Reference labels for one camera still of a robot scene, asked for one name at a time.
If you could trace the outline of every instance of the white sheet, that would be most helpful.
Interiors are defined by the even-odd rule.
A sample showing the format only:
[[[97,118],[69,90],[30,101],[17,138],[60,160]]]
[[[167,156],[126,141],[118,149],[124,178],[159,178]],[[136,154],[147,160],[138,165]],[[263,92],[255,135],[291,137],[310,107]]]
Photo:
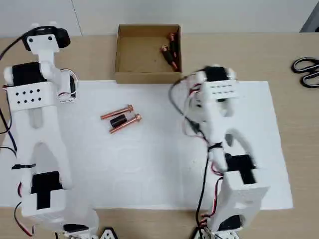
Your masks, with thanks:
[[[205,144],[181,133],[181,117],[167,98],[169,85],[117,85],[81,81],[75,104],[59,106],[62,135],[76,187],[95,208],[195,209],[206,159]],[[260,167],[270,170],[271,189],[263,210],[293,206],[288,174],[267,82],[240,82],[236,122],[254,147]],[[176,96],[183,95],[176,91]],[[133,104],[143,119],[114,135],[100,115]],[[11,145],[6,137],[4,145]],[[38,171],[56,167],[41,147]],[[15,158],[0,152],[0,206],[15,206],[19,171]],[[202,208],[209,208],[217,177],[208,171]]]

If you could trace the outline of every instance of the open cardboard box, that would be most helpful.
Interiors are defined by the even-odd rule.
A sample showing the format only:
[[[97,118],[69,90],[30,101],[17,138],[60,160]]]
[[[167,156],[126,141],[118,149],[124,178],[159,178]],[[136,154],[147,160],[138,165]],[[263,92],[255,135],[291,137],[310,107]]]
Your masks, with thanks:
[[[176,32],[179,72],[165,61],[160,47],[169,46]],[[115,60],[117,83],[173,83],[181,77],[180,26],[178,24],[120,24]]]

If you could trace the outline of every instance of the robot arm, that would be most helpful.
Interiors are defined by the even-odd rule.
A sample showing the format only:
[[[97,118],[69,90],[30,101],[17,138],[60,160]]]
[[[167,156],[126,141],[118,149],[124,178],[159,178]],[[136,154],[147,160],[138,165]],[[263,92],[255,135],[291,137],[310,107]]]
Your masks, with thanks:
[[[190,115],[200,124],[211,148],[209,159],[223,177],[217,205],[212,205],[204,220],[213,233],[238,231],[248,226],[259,212],[269,189],[267,175],[256,165],[246,137],[233,125],[238,97],[235,72],[220,66],[206,67],[197,71],[194,78],[200,87],[190,102]],[[244,155],[230,155],[225,151],[226,134],[239,142]]]
[[[82,239],[97,230],[99,219],[84,197],[73,188],[67,148],[62,140],[56,102],[61,92],[74,98],[72,71],[54,65],[54,53],[70,44],[67,31],[54,26],[37,27],[21,37],[24,46],[38,55],[30,62],[4,70],[8,102],[14,121],[18,151],[13,169],[22,170],[20,195],[24,217],[54,232]],[[37,173],[34,149],[45,144],[58,170]]]

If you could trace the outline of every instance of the scissors handle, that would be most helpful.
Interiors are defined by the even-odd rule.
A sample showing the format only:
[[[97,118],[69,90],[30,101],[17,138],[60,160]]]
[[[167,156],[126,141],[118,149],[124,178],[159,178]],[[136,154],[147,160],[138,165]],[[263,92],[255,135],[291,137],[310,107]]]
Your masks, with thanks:
[[[303,68],[298,68],[297,65],[301,62],[311,62],[313,63],[313,65],[311,66],[306,66],[306,67],[303,67]],[[304,73],[304,72],[309,72],[310,75],[312,75],[311,73],[313,71],[315,71],[317,68],[319,68],[319,60],[316,59],[316,58],[313,58],[313,57],[303,57],[303,58],[300,58],[296,61],[293,62],[293,64],[291,65],[291,70],[294,72],[294,73]]]
[[[304,87],[307,87],[307,88],[319,88],[319,84],[307,83],[309,79],[312,79],[317,76],[319,76],[319,71],[313,71],[311,74],[301,77],[300,84],[302,84]]]

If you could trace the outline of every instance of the wooden table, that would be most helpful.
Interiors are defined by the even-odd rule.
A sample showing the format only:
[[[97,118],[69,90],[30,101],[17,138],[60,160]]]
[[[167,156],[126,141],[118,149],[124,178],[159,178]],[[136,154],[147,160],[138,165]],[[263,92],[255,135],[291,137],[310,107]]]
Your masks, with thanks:
[[[11,41],[0,39],[0,49]],[[317,33],[182,36],[185,73],[218,63],[233,68],[239,80],[268,80],[270,84],[295,208],[260,212],[252,225],[239,233],[243,239],[316,237],[319,215],[319,89],[302,87],[300,76],[290,71],[290,64],[298,57],[318,57],[318,42]],[[72,44],[56,55],[56,65],[73,69],[80,79],[111,79],[115,49],[115,36],[74,37]],[[0,72],[4,66],[33,59],[19,44],[0,62]],[[5,106],[3,93],[0,106]],[[100,225],[114,227],[120,239],[187,239],[195,226],[194,212],[97,211]],[[12,212],[12,209],[0,209],[0,239],[26,237],[15,225]],[[54,238],[54,234],[38,229],[37,237]]]

